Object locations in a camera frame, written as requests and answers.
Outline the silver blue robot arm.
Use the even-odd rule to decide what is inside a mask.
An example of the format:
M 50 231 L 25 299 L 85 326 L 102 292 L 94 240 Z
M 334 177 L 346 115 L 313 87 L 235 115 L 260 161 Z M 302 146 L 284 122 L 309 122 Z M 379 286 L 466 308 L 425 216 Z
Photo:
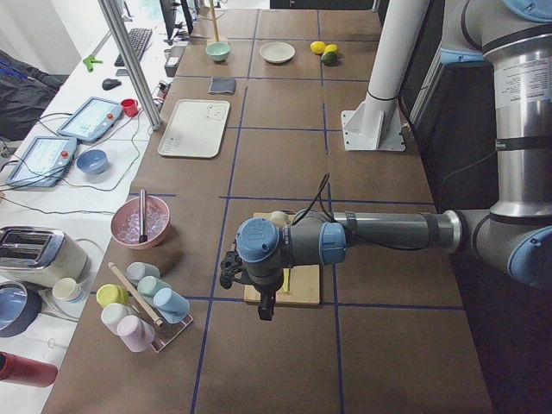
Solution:
M 251 285 L 271 320 L 284 271 L 342 262 L 355 242 L 385 248 L 467 251 L 513 279 L 551 285 L 551 4 L 448 1 L 442 63 L 493 67 L 498 201 L 442 214 L 302 210 L 287 224 L 250 218 L 221 261 L 220 285 Z

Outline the white robot base pillar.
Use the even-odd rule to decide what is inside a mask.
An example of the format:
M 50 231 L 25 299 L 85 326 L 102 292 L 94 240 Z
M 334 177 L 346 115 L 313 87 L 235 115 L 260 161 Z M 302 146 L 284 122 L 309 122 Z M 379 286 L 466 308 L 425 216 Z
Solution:
M 342 112 L 347 151 L 405 150 L 398 96 L 429 4 L 389 2 L 366 97 L 356 110 Z

